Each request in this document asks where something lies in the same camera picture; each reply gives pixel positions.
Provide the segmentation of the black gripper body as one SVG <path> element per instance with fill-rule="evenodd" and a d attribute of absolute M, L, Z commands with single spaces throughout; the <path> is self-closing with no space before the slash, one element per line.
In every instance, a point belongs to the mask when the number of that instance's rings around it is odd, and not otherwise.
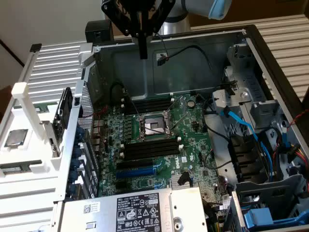
<path fill-rule="evenodd" d="M 154 0 L 103 0 L 101 10 L 125 36 L 150 36 L 159 31 L 175 1 L 161 0 L 149 15 L 154 4 Z"/>

